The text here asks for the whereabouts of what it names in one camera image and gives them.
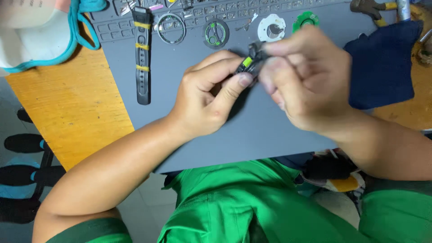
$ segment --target gray silicone repair mat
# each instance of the gray silicone repair mat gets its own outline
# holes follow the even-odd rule
[[[151,103],[143,106],[137,103],[136,95],[132,15],[119,16],[119,6],[119,0],[110,1],[107,9],[93,12],[90,16],[135,129],[167,115],[174,105],[184,70],[215,51],[203,43],[202,26],[206,19],[223,19],[230,32],[223,49],[243,55],[247,53],[248,44],[258,40],[258,24],[271,13],[284,18],[285,38],[289,38],[297,16],[304,11],[312,11],[319,17],[320,28],[339,47],[356,39],[360,33],[370,34],[376,30],[369,16],[350,12],[349,2],[343,0],[209,0],[193,2],[194,8],[188,13],[183,13],[181,5],[177,3],[170,8],[165,5],[154,11],[153,17],[157,20],[169,10],[177,14],[187,26],[186,36],[180,44],[168,45],[155,31],[152,32]],[[258,17],[248,31],[234,30],[245,24],[254,13]],[[396,11],[383,11],[381,14],[388,23],[396,19]],[[196,138],[180,147],[155,172],[165,173],[336,147],[330,139],[294,127],[261,85],[254,86],[247,95],[242,95],[235,105],[235,113],[216,133]]]

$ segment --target hand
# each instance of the hand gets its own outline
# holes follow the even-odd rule
[[[296,127],[319,133],[349,113],[350,55],[321,30],[305,26],[264,48],[274,57],[263,66],[260,82]]]
[[[228,78],[242,61],[232,52],[218,51],[184,72],[167,118],[180,126],[187,139],[214,133],[226,122],[232,105],[252,83],[249,73]]]

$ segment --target yellow wooden desk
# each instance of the yellow wooden desk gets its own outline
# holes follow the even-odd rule
[[[432,128],[431,77],[432,68],[413,58],[415,98],[378,108],[375,114],[414,129]],[[64,64],[6,79],[66,170],[133,131],[101,49],[80,48]]]

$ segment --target floor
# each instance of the floor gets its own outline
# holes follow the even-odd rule
[[[33,124],[22,122],[16,117],[16,111],[20,108],[21,104],[10,86],[0,77],[0,167],[12,158],[21,156],[4,148],[2,144],[6,137],[20,133],[39,133]],[[42,152],[29,156],[40,163]],[[53,165],[59,164],[54,157]],[[163,225],[174,211],[177,195],[172,189],[160,190],[164,180],[164,175],[152,173],[148,180],[118,206],[134,242],[156,242]],[[50,190],[46,187],[41,199]],[[33,223],[0,223],[0,242],[30,243],[32,229]]]

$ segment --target green shirt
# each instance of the green shirt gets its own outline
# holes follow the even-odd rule
[[[432,196],[406,188],[372,191],[363,197],[356,230],[299,195],[298,174],[272,159],[184,170],[166,187],[177,192],[177,204],[158,242],[431,242]],[[90,220],[48,242],[129,243],[124,229],[117,219]]]

